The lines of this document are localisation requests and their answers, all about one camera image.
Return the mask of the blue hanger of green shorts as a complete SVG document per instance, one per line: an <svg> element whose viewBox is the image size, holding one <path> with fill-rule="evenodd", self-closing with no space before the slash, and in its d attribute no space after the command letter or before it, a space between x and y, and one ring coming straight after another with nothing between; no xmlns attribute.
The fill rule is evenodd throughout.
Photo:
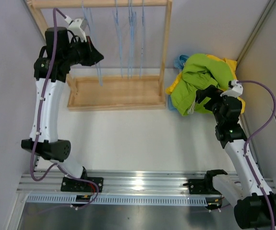
<svg viewBox="0 0 276 230"><path fill-rule="evenodd" d="M81 0L82 10L84 14L84 18L87 20L87 26L89 29L89 34L92 39L93 45L96 46L96 31L95 31L95 25L93 21L92 11L90 8L87 8L84 6L84 0ZM97 78L99 81L100 86L103 86L103 79L102 79L102 72L101 72L101 66L100 63L95 64L95 68L97 70Z"/></svg>

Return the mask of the blue hanger of navy shorts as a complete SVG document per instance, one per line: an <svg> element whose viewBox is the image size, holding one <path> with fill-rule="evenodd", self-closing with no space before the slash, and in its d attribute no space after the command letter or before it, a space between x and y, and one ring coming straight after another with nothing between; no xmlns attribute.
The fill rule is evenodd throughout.
<svg viewBox="0 0 276 230"><path fill-rule="evenodd" d="M128 60L128 78L133 77L133 62L135 52L135 29L136 29L136 11L133 9L133 1L130 0L128 3L129 8L129 25L130 25L130 49L129 49L129 60Z"/></svg>

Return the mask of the blue hanger of light shorts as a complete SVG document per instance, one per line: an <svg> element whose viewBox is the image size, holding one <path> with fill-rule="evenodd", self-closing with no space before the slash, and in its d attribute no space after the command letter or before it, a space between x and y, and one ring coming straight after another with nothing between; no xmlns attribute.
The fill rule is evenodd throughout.
<svg viewBox="0 0 276 230"><path fill-rule="evenodd" d="M132 69L132 0L128 1L128 13L129 13L129 54L128 54L128 71L127 78L131 77Z"/></svg>

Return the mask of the light blue shorts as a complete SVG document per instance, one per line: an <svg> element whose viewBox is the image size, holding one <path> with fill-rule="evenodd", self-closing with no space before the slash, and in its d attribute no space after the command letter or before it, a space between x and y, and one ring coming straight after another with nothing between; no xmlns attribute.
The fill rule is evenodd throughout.
<svg viewBox="0 0 276 230"><path fill-rule="evenodd" d="M173 61L174 68L178 69L179 73L182 72L182 70L184 68L184 65L185 65L185 62L187 61L188 58L189 58L188 55L182 54L182 55L180 55L180 56L178 56L174 59L174 61ZM172 104L172 100L171 100L170 95L168 95L168 109L170 111L176 111L176 108Z"/></svg>

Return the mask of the blue hanger of yellow shorts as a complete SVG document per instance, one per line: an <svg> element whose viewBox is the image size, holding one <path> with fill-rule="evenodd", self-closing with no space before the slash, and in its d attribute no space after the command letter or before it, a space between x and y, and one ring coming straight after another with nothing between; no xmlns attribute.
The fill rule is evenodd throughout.
<svg viewBox="0 0 276 230"><path fill-rule="evenodd" d="M116 28L116 34L118 38L118 45L119 45L119 59L120 59L120 73L121 77L123 78L123 58L122 58L122 34L119 24L119 14L118 14L118 1L114 0L115 3L115 13L113 14L114 23Z"/></svg>

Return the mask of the blue hanger of camouflage shorts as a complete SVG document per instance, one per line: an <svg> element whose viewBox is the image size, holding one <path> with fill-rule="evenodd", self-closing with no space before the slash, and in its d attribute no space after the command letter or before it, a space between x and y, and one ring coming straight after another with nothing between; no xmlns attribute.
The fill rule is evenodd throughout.
<svg viewBox="0 0 276 230"><path fill-rule="evenodd" d="M145 0L142 0L142 35L141 35L141 58L140 58L140 67L139 67L139 78L142 77L142 68L143 68L143 61L144 61L144 41L145 41L145 16L144 16L144 3Z"/></svg>

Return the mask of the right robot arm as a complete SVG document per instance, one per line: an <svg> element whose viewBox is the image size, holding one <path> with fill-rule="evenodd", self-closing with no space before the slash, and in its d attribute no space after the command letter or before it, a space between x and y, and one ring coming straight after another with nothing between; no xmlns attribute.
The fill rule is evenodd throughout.
<svg viewBox="0 0 276 230"><path fill-rule="evenodd" d="M233 182L224 170L208 171L204 190L218 191L233 207L234 217L241 229L276 227L276 194L261 175L247 143L247 137L239 124L242 91L227 92L211 85L196 92L195 102L209 101L204 108L211 111L216 120L216 138L231 159L239 178Z"/></svg>

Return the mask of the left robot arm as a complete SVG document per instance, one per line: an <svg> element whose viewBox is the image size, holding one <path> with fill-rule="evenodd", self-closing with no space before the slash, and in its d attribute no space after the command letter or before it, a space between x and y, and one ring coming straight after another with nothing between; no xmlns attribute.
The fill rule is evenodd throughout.
<svg viewBox="0 0 276 230"><path fill-rule="evenodd" d="M22 149L50 161L68 177L72 187L82 192L88 187L85 168L70 156L71 143L58 137L59 104L67 75L73 65L93 66L103 60L90 37L82 40L65 27L50 27L45 31L46 45L34 63L36 80L36 108L29 138L21 141Z"/></svg>

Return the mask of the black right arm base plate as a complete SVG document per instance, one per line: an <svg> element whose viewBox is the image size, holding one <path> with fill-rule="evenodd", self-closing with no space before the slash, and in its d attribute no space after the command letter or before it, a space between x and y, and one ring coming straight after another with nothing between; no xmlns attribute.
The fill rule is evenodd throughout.
<svg viewBox="0 0 276 230"><path fill-rule="evenodd" d="M207 179L189 179L182 186L189 189L191 195L216 195L217 191Z"/></svg>

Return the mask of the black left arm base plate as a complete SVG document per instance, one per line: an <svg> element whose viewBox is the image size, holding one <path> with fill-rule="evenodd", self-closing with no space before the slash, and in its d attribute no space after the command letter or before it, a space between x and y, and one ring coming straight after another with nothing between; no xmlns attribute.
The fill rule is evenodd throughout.
<svg viewBox="0 0 276 230"><path fill-rule="evenodd" d="M95 183L99 192L102 192L104 185L103 177L89 177L88 180ZM63 177L62 184L60 190L62 192L82 192L82 193L92 193L96 192L96 187L93 184L77 181L74 179L70 179L68 177Z"/></svg>

